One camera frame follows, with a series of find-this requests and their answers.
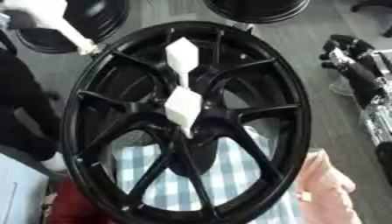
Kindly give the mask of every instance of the blue checkered cloth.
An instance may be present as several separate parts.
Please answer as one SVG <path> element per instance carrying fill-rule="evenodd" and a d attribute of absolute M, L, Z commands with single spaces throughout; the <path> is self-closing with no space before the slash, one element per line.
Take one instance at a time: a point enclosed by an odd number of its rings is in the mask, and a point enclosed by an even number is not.
<path fill-rule="evenodd" d="M 262 151 L 270 158 L 269 140 L 245 127 Z M 125 147 L 115 152 L 117 184 L 128 193 L 144 175 L 160 153 L 156 144 L 143 147 Z M 217 157 L 212 168 L 201 179 L 211 201 L 224 204 L 250 188 L 260 177 L 255 160 L 236 142 L 222 138 L 218 142 Z M 143 202 L 152 207 L 171 211 L 200 210 L 198 195 L 188 178 L 166 169 L 147 189 Z M 303 223 L 297 193 L 292 186 L 266 213 L 250 224 Z"/>

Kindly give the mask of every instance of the wheel rim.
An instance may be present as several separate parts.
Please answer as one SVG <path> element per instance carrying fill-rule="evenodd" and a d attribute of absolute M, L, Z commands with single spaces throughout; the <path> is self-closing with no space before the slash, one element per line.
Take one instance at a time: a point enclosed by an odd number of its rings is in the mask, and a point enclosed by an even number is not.
<path fill-rule="evenodd" d="M 173 40 L 183 36 L 195 43 L 202 55 L 201 68 L 194 71 L 197 78 L 191 81 L 191 88 L 204 96 L 205 107 L 192 128 L 195 135 L 192 141 L 186 140 L 178 128 L 165 119 L 161 109 L 163 102 L 177 85 L 175 75 L 165 64 L 163 50 Z M 230 63 L 223 63 L 225 59 L 222 56 L 233 49 L 235 55 L 247 56 L 245 63 L 234 66 L 231 60 Z M 203 59 L 204 50 L 212 56 Z M 141 93 L 141 89 L 147 89 L 144 92 L 153 90 L 147 102 L 130 102 L 130 98 L 121 101 L 118 99 L 119 94 L 113 94 L 113 90 L 102 92 L 102 87 L 107 85 L 110 71 L 119 67 L 118 63 L 129 64 L 131 69 L 139 69 L 144 74 L 149 74 L 144 77 L 148 77 L 150 84 L 140 85 L 138 91 L 132 92 L 131 96 L 132 100 L 140 99 L 138 94 L 145 95 Z M 243 84 L 242 88 L 252 88 L 255 85 L 256 76 L 249 76 L 251 79 L 237 79 L 237 72 L 256 71 L 259 74 L 262 70 L 274 74 L 273 79 L 276 79 L 276 83 L 282 88 L 281 98 L 283 97 L 284 103 L 275 104 L 272 108 L 242 109 L 231 109 L 221 104 L 222 88 L 232 88 L 232 91 L 240 93 L 239 83 Z M 233 80 L 239 82 L 227 87 Z M 261 93 L 257 87 L 253 89 L 256 94 Z M 96 102 L 103 110 L 99 112 L 99 121 L 108 116 L 109 109 L 118 110 L 123 115 L 120 117 L 121 122 L 113 126 L 115 129 L 106 129 L 103 134 L 101 131 L 92 134 L 85 130 L 88 125 L 81 127 L 86 108 Z M 269 161 L 243 131 L 242 124 L 255 118 L 271 116 L 278 117 L 282 122 L 276 153 Z M 308 150 L 310 126 L 311 111 L 305 90 L 289 64 L 272 47 L 229 26 L 207 22 L 177 22 L 130 34 L 108 47 L 94 60 L 80 77 L 68 99 L 62 124 L 62 144 L 66 164 L 80 190 L 93 204 L 119 223 L 244 223 L 268 210 L 291 185 Z M 105 174 L 95 155 L 109 142 L 131 129 L 149 133 L 159 144 L 162 154 L 147 171 L 150 175 L 142 178 L 138 183 L 139 187 L 126 194 Z M 231 137 L 242 146 L 259 164 L 262 176 L 239 197 L 223 205 L 214 206 L 200 185 L 200 177 L 198 171 L 193 169 L 193 159 L 189 157 L 189 151 L 195 145 L 206 145 L 219 137 Z M 170 160 L 176 157 L 183 158 L 185 164 L 189 165 L 187 168 L 191 171 L 191 182 L 202 205 L 198 212 L 166 211 L 146 206 L 140 200 L 146 185 L 148 187 L 162 171 L 162 167 L 167 167 Z"/>
<path fill-rule="evenodd" d="M 215 13 L 237 22 L 251 24 L 270 24 L 295 17 L 303 11 L 310 0 L 278 1 L 213 1 L 204 0 L 206 6 Z"/>
<path fill-rule="evenodd" d="M 130 10 L 126 0 L 91 0 L 86 2 L 68 0 L 65 19 L 88 39 L 100 43 L 114 34 L 125 22 Z M 39 53 L 71 53 L 77 47 L 60 32 L 32 28 L 17 31 L 20 41 Z"/>

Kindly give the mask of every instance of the gray floor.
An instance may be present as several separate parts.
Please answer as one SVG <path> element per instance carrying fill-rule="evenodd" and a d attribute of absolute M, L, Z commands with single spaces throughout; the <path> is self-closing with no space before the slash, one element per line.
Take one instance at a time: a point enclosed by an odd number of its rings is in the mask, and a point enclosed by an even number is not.
<path fill-rule="evenodd" d="M 230 24 L 200 0 L 130 0 L 127 23 L 107 43 L 142 27 L 176 20 L 208 20 Z M 358 124 L 349 99 L 332 94 L 328 84 L 334 72 L 319 66 L 321 46 L 332 33 L 356 35 L 378 48 L 392 46 L 380 36 L 392 21 L 388 10 L 369 9 L 355 14 L 356 0 L 311 0 L 304 13 L 279 24 L 258 25 L 255 35 L 271 43 L 294 66 L 309 92 L 313 113 L 312 146 L 325 148 L 336 166 L 356 184 L 354 205 L 364 223 L 392 220 L 392 187 L 376 162 L 374 147 Z M 90 61 L 76 54 L 45 55 L 19 45 L 20 57 L 30 65 L 46 88 L 67 97 L 75 79 Z"/>

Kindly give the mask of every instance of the person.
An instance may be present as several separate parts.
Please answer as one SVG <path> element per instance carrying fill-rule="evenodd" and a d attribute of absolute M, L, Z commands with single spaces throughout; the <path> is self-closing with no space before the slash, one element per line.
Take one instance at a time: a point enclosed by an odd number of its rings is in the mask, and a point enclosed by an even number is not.
<path fill-rule="evenodd" d="M 45 224 L 115 224 L 83 197 L 70 178 L 63 179 L 56 192 Z"/>
<path fill-rule="evenodd" d="M 0 144 L 30 154 L 54 172 L 66 169 L 56 151 L 60 139 L 60 118 L 55 114 L 48 94 L 35 81 L 32 71 L 17 57 L 17 49 L 0 31 Z M 23 109 L 45 134 L 38 136 L 28 130 L 15 116 Z"/>

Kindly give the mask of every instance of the white foam block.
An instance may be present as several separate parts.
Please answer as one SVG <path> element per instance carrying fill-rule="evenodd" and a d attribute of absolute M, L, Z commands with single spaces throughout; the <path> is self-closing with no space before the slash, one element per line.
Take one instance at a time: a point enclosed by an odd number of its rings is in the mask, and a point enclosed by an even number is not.
<path fill-rule="evenodd" d="M 176 123 L 188 138 L 192 138 L 191 127 L 201 111 L 200 94 L 184 87 L 177 87 L 164 104 L 166 117 Z"/>
<path fill-rule="evenodd" d="M 167 64 L 179 75 L 181 86 L 188 88 L 188 75 L 199 65 L 199 48 L 187 38 L 166 47 Z"/>

